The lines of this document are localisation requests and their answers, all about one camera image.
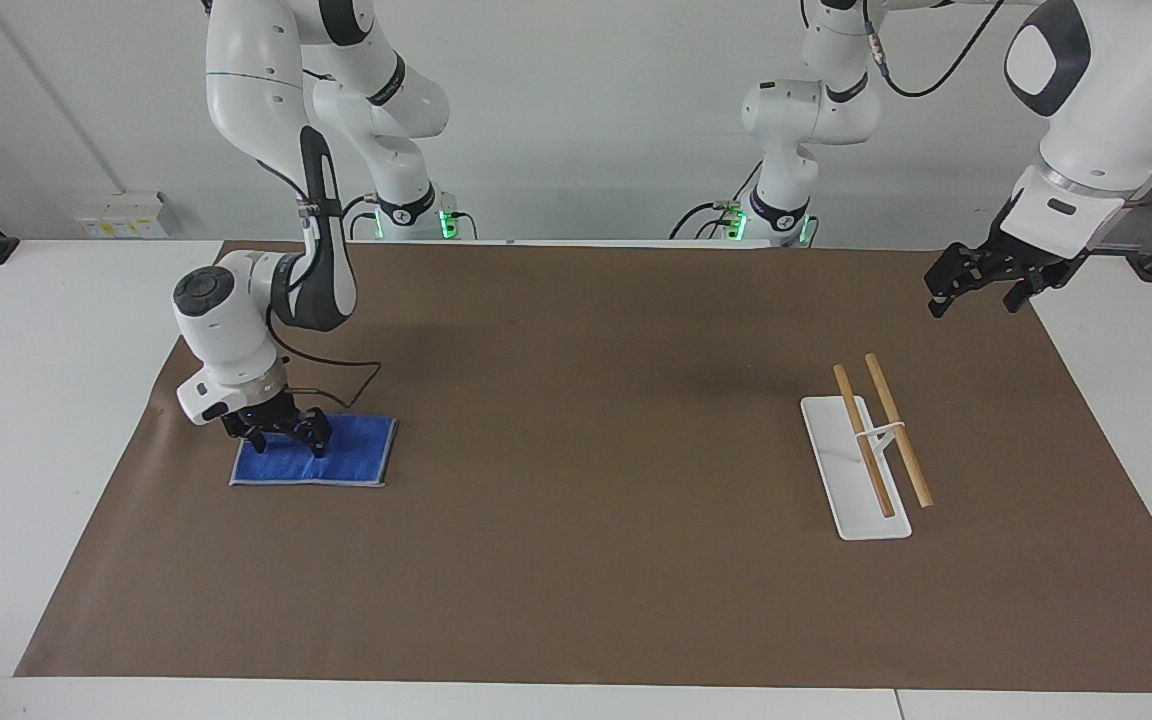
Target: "white table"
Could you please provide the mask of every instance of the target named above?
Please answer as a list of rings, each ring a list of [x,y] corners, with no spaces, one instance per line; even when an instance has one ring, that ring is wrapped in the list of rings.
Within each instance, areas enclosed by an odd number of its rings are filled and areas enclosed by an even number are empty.
[[[177,336],[170,288],[218,249],[26,242],[0,268],[0,717],[1152,715],[1123,694],[10,679]],[[1152,286],[1096,258],[1036,306],[1152,511]]]

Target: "wooden stick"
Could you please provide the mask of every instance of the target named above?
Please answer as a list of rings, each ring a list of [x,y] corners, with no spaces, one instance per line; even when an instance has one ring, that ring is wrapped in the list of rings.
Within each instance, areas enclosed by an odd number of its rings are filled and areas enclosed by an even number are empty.
[[[900,423],[900,410],[896,410],[896,401],[892,397],[892,388],[887,386],[887,376],[882,373],[882,365],[878,364],[878,356],[873,353],[865,355],[865,364],[869,365],[869,373],[874,378],[878,400],[882,401],[882,410],[887,412],[887,422]],[[918,456],[914,455],[914,444],[910,442],[905,425],[896,425],[893,430],[896,432],[896,447],[900,448],[901,460],[905,462],[905,470],[909,472],[910,483],[914,483],[914,493],[918,495],[919,506],[937,505],[932,500],[931,488],[927,487],[927,478],[923,477],[923,465],[918,464]]]
[[[842,402],[847,406],[847,418],[851,420],[851,431],[856,433],[856,445],[861,447],[861,458],[865,461],[865,470],[869,470],[869,482],[873,483],[874,495],[878,495],[878,507],[882,509],[884,518],[893,518],[896,509],[892,507],[892,498],[887,495],[887,484],[882,483],[882,473],[878,471],[874,446],[870,445],[869,435],[861,434],[865,432],[865,423],[861,419],[861,409],[856,407],[856,397],[851,393],[851,381],[847,379],[846,367],[833,366],[833,377],[838,379],[838,392],[842,393]]]

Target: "wall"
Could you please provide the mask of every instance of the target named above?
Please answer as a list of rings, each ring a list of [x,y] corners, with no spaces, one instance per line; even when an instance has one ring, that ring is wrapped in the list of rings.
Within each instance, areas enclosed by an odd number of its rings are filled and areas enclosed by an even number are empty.
[[[452,123],[422,143],[435,181],[491,237],[661,237],[722,199],[759,158],[740,103],[760,79],[801,76],[795,3],[751,0],[378,0],[399,51],[447,88]],[[886,118],[863,147],[823,147],[814,211],[826,245],[975,242],[1032,158],[1044,122],[1002,81],[1028,8],[1006,8],[958,76],[927,100],[879,88]],[[901,13],[893,73],[923,86],[980,6]],[[0,225],[77,233],[83,192],[160,190],[188,237],[296,237],[291,199],[211,127],[195,0],[0,0]],[[28,69],[36,65],[60,104]],[[65,113],[76,120],[74,131]],[[83,136],[104,156],[101,169]],[[343,191],[369,190],[338,147]]]

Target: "white holder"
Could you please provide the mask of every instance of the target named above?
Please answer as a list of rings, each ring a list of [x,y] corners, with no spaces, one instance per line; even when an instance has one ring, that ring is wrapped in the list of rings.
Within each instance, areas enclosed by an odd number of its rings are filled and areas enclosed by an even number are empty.
[[[824,482],[824,493],[829,499],[838,537],[846,541],[910,537],[914,529],[910,528],[909,515],[905,515],[905,506],[901,502],[896,480],[892,478],[890,465],[882,454],[895,439],[892,430],[904,423],[874,427],[873,420],[869,418],[865,399],[856,396],[856,407],[861,410],[865,427],[865,432],[858,435],[851,430],[842,396],[803,397],[801,407],[808,425],[808,437],[812,439],[820,479]],[[858,437],[866,438],[874,448],[878,473],[882,476],[892,509],[896,511],[890,518],[884,518],[882,509],[878,506],[873,483],[869,479],[869,470],[865,470],[865,461],[856,442]]]

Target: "blue cloth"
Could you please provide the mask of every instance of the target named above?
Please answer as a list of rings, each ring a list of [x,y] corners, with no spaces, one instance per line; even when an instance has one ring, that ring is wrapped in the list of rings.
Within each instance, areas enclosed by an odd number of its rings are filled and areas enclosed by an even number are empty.
[[[326,454],[314,457],[305,445],[268,434],[270,446],[256,452],[250,442],[238,448],[232,486],[384,486],[385,461],[397,420],[376,415],[328,415],[332,439]]]

